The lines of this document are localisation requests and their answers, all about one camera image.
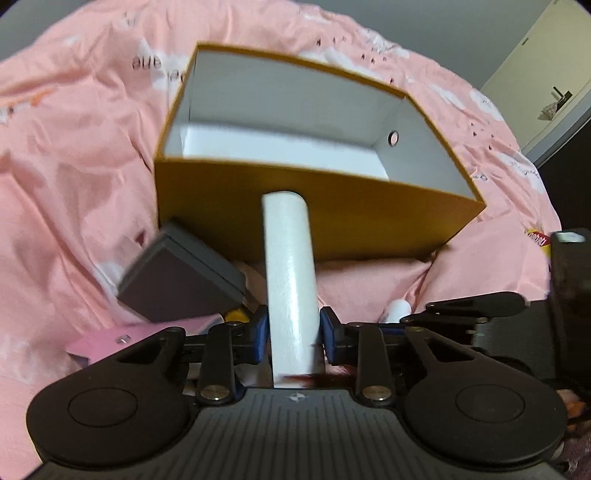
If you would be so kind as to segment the white cylindrical roll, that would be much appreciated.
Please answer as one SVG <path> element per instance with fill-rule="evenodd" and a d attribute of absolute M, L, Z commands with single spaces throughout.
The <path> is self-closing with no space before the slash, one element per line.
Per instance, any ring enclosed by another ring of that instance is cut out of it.
<path fill-rule="evenodd" d="M 325 370 L 308 206 L 294 192 L 263 196 L 273 386 L 303 388 Z"/>

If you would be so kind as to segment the dark grey box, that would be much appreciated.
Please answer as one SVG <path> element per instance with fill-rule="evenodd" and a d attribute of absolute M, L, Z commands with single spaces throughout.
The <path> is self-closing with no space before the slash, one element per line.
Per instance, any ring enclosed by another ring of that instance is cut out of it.
<path fill-rule="evenodd" d="M 176 223 L 126 270 L 117 299 L 152 323 L 225 314 L 242 305 L 245 275 Z"/>

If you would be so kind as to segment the orange cardboard box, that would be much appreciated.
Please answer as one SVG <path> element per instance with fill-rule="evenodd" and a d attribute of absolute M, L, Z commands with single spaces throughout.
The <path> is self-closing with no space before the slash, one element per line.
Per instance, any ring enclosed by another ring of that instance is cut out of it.
<path fill-rule="evenodd" d="M 315 258 L 426 257 L 485 208 L 406 93 L 273 52 L 201 44 L 154 154 L 158 219 L 263 258 L 263 196 L 308 204 Z"/>

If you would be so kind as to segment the pink box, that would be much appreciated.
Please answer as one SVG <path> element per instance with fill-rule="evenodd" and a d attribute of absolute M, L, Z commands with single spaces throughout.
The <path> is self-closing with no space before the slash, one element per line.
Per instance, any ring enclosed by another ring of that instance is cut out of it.
<path fill-rule="evenodd" d="M 223 322 L 221 315 L 195 317 L 163 323 L 140 323 L 112 327 L 83 334 L 66 347 L 67 354 L 82 368 L 96 363 L 130 345 L 170 327 L 179 327 L 187 336 L 205 334 L 213 325 Z"/>

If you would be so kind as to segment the red yellow snack bag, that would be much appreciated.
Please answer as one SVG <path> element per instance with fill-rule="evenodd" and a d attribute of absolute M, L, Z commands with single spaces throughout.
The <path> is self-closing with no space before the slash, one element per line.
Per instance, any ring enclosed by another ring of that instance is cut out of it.
<path fill-rule="evenodd" d="M 536 243 L 547 258 L 551 257 L 551 239 L 547 234 L 537 229 L 528 229 L 526 235 Z"/>

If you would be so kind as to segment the small white object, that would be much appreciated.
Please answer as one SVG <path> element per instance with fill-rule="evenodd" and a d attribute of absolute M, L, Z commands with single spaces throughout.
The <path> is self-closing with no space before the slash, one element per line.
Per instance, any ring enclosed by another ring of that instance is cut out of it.
<path fill-rule="evenodd" d="M 412 314 L 412 306 L 405 299 L 392 301 L 380 317 L 380 323 L 400 323 L 401 320 Z"/>

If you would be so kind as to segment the cream door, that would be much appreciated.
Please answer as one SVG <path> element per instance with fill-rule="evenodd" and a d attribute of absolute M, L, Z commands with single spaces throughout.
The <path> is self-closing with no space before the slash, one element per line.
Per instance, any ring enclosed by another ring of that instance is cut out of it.
<path fill-rule="evenodd" d="M 580 3 L 553 1 L 482 89 L 537 165 L 587 121 L 590 35 L 590 13 Z M 560 110 L 554 86 L 572 92 Z"/>

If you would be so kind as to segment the pink cloud-print duvet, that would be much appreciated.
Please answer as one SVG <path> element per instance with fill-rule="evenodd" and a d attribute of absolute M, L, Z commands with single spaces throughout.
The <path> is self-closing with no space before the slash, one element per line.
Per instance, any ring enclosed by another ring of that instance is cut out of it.
<path fill-rule="evenodd" d="M 486 208 L 428 261 L 328 262 L 318 301 L 375 321 L 396 299 L 548 288 L 532 233 L 560 229 L 494 104 L 437 62 L 345 15 L 290 1 L 95 1 L 1 65 L 1 475 L 38 465 L 33 396 L 76 368 L 81 335 L 130 324 L 112 289 L 156 229 L 152 155 L 199 42 L 332 64 L 412 95 Z"/>

